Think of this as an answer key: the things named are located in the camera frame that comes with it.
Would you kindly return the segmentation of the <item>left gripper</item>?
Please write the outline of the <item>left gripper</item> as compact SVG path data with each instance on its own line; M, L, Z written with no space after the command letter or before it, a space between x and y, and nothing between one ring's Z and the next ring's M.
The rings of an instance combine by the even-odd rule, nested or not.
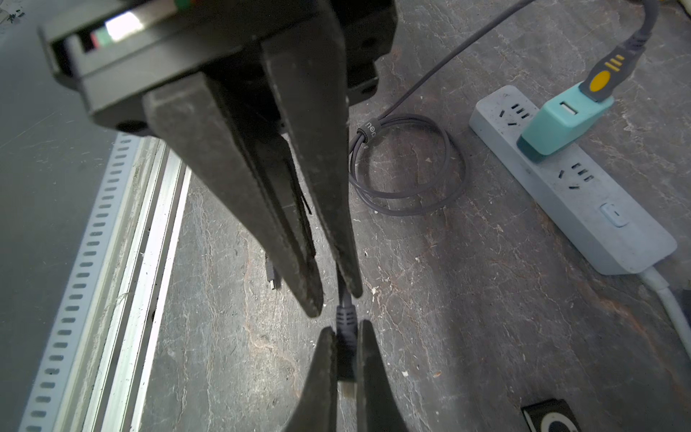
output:
M320 316L324 293L288 142L207 75L271 121L281 115L340 275L360 297L345 39L335 13L321 8L320 1L86 1L38 30L50 72L81 95L91 120L133 135L151 128L167 142L260 243L311 318Z

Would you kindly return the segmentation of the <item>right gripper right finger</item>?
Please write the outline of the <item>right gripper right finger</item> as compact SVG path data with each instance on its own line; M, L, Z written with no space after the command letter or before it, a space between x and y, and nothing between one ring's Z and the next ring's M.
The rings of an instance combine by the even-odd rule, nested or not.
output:
M386 374L374 326L362 320L356 350L358 431L408 431Z

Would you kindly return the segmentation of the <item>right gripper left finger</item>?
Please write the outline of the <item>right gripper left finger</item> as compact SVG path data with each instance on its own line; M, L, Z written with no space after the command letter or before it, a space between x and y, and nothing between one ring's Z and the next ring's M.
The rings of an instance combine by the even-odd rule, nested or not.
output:
M331 432L338 417L338 343L331 327L320 331L302 395L284 431Z

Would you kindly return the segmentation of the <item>black mp3 player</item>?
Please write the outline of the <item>black mp3 player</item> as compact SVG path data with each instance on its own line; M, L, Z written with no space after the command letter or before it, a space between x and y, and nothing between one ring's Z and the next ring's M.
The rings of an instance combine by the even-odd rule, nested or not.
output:
M565 400L551 399L521 409L531 432L581 432L574 413Z

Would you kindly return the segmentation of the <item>teal usb charger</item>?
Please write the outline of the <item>teal usb charger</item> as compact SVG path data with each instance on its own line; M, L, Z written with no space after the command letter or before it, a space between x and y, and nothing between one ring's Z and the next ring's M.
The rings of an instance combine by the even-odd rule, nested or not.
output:
M516 145L532 162L541 162L567 148L615 102L612 96L595 102L580 86L574 85L547 101L521 133Z

